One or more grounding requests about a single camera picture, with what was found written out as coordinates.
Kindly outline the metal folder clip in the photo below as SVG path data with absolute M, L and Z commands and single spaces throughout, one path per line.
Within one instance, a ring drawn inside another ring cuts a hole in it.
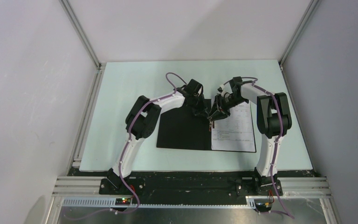
M 215 121 L 210 121 L 209 122 L 209 132 L 212 132 L 213 129 L 215 129 Z

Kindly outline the red and black folder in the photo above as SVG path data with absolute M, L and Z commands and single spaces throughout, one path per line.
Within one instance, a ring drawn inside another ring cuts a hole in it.
M 160 116 L 158 148 L 212 151 L 209 121 L 196 117 L 188 106 L 169 110 Z

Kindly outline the white table form sheet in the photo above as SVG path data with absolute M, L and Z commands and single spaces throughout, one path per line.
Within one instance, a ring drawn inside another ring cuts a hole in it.
M 255 153 L 255 136 L 250 104 L 244 102 L 230 109 L 226 119 L 215 121 L 211 133 L 213 151 Z

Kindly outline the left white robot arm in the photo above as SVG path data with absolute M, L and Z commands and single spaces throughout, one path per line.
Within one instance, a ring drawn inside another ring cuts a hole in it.
M 108 170 L 106 179 L 110 188 L 117 194 L 123 194 L 128 189 L 125 179 L 132 172 L 136 155 L 144 142 L 154 132 L 161 114 L 185 105 L 192 109 L 196 116 L 206 116 L 208 106 L 203 95 L 203 85 L 191 79 L 189 83 L 173 92 L 158 98 L 147 98 L 141 95 L 136 100 L 126 117 L 126 132 L 128 139 L 115 165 Z

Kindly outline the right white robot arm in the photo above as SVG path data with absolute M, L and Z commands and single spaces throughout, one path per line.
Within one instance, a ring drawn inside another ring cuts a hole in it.
M 255 81 L 243 81 L 241 77 L 229 80 L 231 92 L 225 91 L 222 84 L 218 90 L 208 120 L 213 123 L 230 116 L 230 109 L 246 102 L 256 105 L 256 124 L 262 135 L 262 148 L 255 167 L 252 189 L 264 195 L 277 184 L 276 160 L 279 148 L 287 131 L 292 127 L 292 119 L 287 95 L 272 93 Z

